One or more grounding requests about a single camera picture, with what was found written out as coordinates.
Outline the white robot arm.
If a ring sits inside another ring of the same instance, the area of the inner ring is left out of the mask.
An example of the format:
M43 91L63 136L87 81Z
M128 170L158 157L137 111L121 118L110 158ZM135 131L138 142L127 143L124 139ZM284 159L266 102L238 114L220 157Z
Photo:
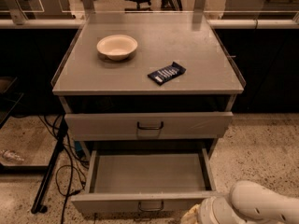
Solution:
M299 200L251 181L193 206L179 224L299 224Z

